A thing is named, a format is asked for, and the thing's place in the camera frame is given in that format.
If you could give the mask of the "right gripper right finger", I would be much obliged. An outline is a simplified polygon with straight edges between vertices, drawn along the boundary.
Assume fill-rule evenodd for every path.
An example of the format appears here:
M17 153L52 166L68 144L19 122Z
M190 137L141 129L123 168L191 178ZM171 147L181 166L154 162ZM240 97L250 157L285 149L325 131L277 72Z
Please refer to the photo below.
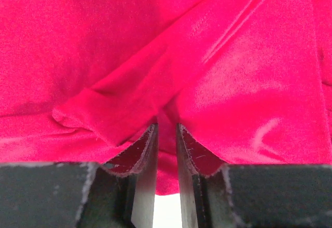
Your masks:
M183 227L248 227L234 202L233 170L243 173L247 165L231 165L196 141L182 124L176 126L178 179Z

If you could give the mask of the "red t shirt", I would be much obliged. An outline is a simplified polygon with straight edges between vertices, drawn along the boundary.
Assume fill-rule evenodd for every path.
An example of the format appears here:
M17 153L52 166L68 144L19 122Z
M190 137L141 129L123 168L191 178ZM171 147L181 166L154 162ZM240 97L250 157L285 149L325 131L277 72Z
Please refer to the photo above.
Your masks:
M1 161L97 161L159 123L234 164L331 163L331 0L1 0Z

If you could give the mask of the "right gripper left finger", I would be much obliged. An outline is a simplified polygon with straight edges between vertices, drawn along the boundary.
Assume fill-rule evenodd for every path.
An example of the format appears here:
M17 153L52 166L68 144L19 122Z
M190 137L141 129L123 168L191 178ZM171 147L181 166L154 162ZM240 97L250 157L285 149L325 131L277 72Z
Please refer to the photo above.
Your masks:
M152 227L158 164L158 125L99 165L77 227Z

